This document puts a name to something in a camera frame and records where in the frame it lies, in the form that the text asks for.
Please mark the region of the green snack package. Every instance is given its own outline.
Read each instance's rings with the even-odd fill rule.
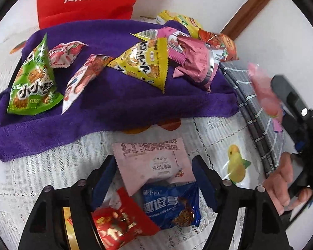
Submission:
[[[53,69],[50,67],[49,51],[45,34],[42,42],[23,63],[10,93],[7,113],[36,115],[61,102],[63,95],[56,92]]]

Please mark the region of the purple cloth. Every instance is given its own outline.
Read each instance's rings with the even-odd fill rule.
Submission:
[[[167,25],[188,34],[178,22]],[[49,49],[73,40],[88,44],[72,66],[54,70],[58,91],[64,94],[69,79],[91,54],[118,57],[140,41],[129,33],[161,27],[122,20],[61,24],[34,33],[22,51],[22,61],[45,33]],[[212,92],[207,94],[183,78],[172,79],[174,66],[170,62],[164,95],[146,82],[106,67],[63,115],[61,103],[35,116],[7,114],[9,87],[0,94],[0,159],[6,162],[38,154],[97,131],[132,129],[173,118],[229,117],[238,112],[236,94],[220,72],[212,81]]]

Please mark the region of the green leaf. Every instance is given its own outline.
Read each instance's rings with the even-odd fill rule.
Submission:
[[[242,164],[247,169],[252,163],[250,161],[246,161],[245,159],[242,159]]]

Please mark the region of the plaid fabric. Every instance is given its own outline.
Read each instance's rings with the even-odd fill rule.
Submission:
[[[220,63],[220,70],[238,94],[240,111],[247,122],[268,176],[278,166],[283,151],[284,132],[274,131],[272,118],[257,101],[247,70],[235,66],[232,62]]]

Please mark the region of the wooden beam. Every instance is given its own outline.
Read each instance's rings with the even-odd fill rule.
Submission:
[[[222,30],[235,40],[270,0],[248,0]]]

